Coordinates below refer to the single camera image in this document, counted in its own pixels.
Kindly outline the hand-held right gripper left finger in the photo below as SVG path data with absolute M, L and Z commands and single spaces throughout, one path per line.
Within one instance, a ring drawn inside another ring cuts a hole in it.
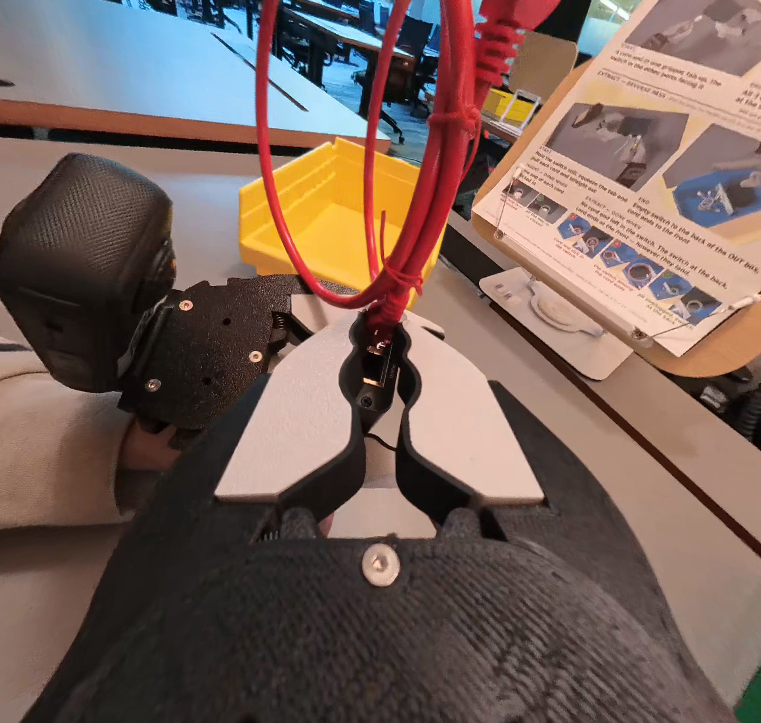
M 217 500 L 307 509 L 323 520 L 361 489 L 365 318 L 348 313 L 275 368 L 224 468 Z

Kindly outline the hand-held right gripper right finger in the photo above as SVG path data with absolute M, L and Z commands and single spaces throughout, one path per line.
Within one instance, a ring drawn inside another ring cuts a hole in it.
M 535 506 L 545 493 L 482 372 L 417 323 L 400 325 L 396 484 L 442 526 L 456 509 Z

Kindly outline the black ethernet splitter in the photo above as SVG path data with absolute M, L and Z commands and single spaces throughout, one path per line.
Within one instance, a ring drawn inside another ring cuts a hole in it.
M 340 389 L 363 435 L 369 434 L 393 405 L 399 379 L 406 377 L 400 372 L 407 370 L 406 354 L 411 344 L 402 325 L 396 327 L 390 341 L 378 343 L 367 315 L 363 310 L 351 319 L 351 349 L 338 376 Z

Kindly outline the person's left hand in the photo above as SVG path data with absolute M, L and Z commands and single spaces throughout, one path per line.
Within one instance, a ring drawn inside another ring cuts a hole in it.
M 133 421 L 122 440 L 119 451 L 119 471 L 168 471 L 180 452 L 170 446 L 176 428 L 167 426 L 158 433 L 145 431 Z

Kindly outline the yellow plastic bin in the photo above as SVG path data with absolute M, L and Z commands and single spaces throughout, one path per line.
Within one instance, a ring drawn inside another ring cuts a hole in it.
M 337 138 L 274 171 L 279 201 L 290 234 L 310 271 L 320 281 L 356 291 L 371 282 L 364 229 L 363 145 Z M 375 230 L 386 213 L 385 251 L 401 233 L 419 168 L 375 154 Z M 270 212 L 262 178 L 239 191 L 241 260 L 258 275 L 295 274 Z

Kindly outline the white stand base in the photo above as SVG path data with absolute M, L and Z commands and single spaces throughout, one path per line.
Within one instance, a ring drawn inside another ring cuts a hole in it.
M 632 353 L 556 291 L 521 268 L 488 275 L 481 292 L 584 377 L 606 379 Z

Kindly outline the wooden display board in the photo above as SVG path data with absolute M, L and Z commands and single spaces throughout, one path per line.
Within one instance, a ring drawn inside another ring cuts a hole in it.
M 584 73 L 595 67 L 596 59 L 591 59 L 573 69 L 562 80 L 557 89 L 547 99 L 536 118 L 522 132 L 507 154 L 480 187 L 474 200 L 478 206 L 490 192 L 496 189 L 500 181 L 508 176 L 519 158 L 532 144 L 538 132 L 549 123 L 550 117 L 558 106 L 572 91 Z M 502 255 L 517 263 L 530 275 L 554 290 L 566 299 L 574 308 L 591 318 L 611 336 L 627 345 L 652 366 L 671 374 L 685 377 L 709 377 L 723 375 L 743 367 L 759 356 L 760 352 L 760 309 L 759 303 L 741 308 L 730 319 L 714 328 L 711 333 L 690 348 L 681 357 L 666 351 L 654 340 L 646 342 L 644 338 L 633 337 L 633 328 L 625 327 L 623 321 L 610 311 L 605 311 L 595 300 L 589 299 L 569 281 L 522 248 L 513 237 L 502 240 L 495 236 L 497 226 L 490 220 L 474 212 L 471 223 L 476 232 Z

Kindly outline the dark equipment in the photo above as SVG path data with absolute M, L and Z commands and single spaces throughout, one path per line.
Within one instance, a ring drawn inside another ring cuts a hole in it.
M 724 375 L 706 377 L 697 399 L 755 447 L 760 447 L 759 370 L 746 365 Z

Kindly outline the small yellow bin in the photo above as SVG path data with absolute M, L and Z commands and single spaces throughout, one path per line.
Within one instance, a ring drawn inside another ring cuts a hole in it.
M 527 91 L 498 90 L 491 88 L 482 107 L 482 113 L 502 125 L 524 128 L 540 105 L 540 97 Z

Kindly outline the white table with wood edge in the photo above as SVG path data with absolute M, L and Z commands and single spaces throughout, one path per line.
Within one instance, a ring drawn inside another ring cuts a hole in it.
M 248 39 L 102 0 L 1 0 L 2 125 L 256 144 Z

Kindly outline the background desk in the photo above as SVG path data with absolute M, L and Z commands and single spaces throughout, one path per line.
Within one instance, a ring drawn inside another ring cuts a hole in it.
M 362 93 L 358 114 L 366 119 L 371 100 L 371 91 L 377 69 L 377 62 L 382 50 L 382 40 L 360 29 L 328 21 L 324 18 L 282 7 L 279 13 L 279 23 L 283 24 L 288 18 L 303 26 L 308 34 L 307 78 L 318 88 L 323 88 L 323 70 L 325 60 L 329 55 L 335 56 L 338 46 L 350 46 L 360 52 L 367 61 L 365 76 L 359 82 Z M 387 104 L 404 104 L 411 100 L 413 77 L 419 54 L 394 47 L 390 67 L 386 76 L 383 102 Z

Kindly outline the rounded wooden panel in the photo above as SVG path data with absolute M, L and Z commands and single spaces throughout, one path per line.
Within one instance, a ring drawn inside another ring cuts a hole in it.
M 509 91 L 546 102 L 576 65 L 577 43 L 527 31 L 508 77 Z

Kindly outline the printed instruction sheet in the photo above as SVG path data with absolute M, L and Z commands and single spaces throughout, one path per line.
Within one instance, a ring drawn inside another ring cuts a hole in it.
M 472 214 L 630 345 L 759 306 L 759 0 L 644 0 Z

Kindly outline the dark monitor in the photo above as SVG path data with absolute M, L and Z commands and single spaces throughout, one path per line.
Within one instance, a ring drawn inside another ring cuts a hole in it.
M 577 43 L 591 3 L 592 0 L 560 0 L 553 13 L 542 23 L 541 31 Z

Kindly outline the green object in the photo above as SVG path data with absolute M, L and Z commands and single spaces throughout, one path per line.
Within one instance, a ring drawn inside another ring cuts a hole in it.
M 758 668 L 735 705 L 734 714 L 738 722 L 761 721 L 760 687 L 761 671 Z

